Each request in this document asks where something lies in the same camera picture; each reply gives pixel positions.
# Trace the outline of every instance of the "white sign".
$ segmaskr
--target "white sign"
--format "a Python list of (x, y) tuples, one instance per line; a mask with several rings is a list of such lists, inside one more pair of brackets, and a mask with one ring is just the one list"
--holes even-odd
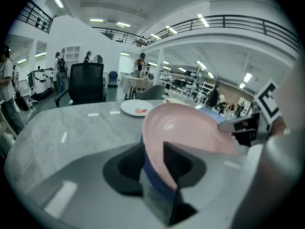
[(260, 106), (262, 113), (269, 124), (271, 124), (281, 115), (281, 112), (272, 96), (273, 91), (276, 88), (276, 83), (270, 79), (267, 84), (254, 96), (254, 100)]

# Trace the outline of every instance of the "table with tablecloth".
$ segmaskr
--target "table with tablecloth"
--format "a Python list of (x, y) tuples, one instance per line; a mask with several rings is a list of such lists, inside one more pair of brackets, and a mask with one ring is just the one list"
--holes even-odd
[(126, 94), (125, 99), (131, 99), (133, 97), (133, 91), (136, 89), (146, 90), (153, 85), (153, 81), (143, 78), (133, 77), (131, 75), (124, 75), (122, 77), (121, 86), (123, 92)]

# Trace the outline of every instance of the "black office chair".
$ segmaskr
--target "black office chair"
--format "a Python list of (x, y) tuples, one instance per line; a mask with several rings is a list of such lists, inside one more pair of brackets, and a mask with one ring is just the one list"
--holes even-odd
[(102, 63), (77, 63), (71, 66), (69, 88), (56, 99), (56, 106), (62, 96), (69, 92), (73, 105), (106, 101), (106, 89), (103, 87)]

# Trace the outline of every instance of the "ceiling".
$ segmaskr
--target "ceiling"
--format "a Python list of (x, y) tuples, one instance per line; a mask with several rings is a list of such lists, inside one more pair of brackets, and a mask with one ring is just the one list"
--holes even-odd
[[(151, 62), (157, 63), (159, 51), (147, 53)], [(279, 84), (290, 67), (264, 53), (245, 47), (224, 43), (197, 43), (167, 48), (165, 60), (170, 64), (197, 67), (202, 61), (215, 77), (239, 86), (246, 73), (253, 76), (245, 89), (258, 92), (272, 78)]]
[[(119, 29), (147, 35), (164, 29), (164, 25), (195, 18), (200, 12), (208, 14), (207, 3), (213, 0), (61, 0), (64, 8), (54, 6), (54, 0), (45, 0), (53, 14), (69, 14), (90, 26)], [(101, 18), (104, 22), (90, 22), (91, 18)], [(121, 28), (116, 22), (130, 24)]]
[[(28, 58), (33, 39), (17, 35), (8, 35), (4, 43), (10, 47), (10, 58), (13, 63), (16, 63), (21, 59)], [(46, 47), (46, 43), (38, 41), (36, 54), (46, 52)]]

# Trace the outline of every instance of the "gray chair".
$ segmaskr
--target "gray chair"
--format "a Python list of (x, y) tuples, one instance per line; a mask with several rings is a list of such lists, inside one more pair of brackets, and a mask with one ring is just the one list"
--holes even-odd
[(136, 99), (141, 100), (159, 100), (163, 99), (162, 95), (164, 93), (164, 86), (155, 85), (145, 91), (136, 91)]

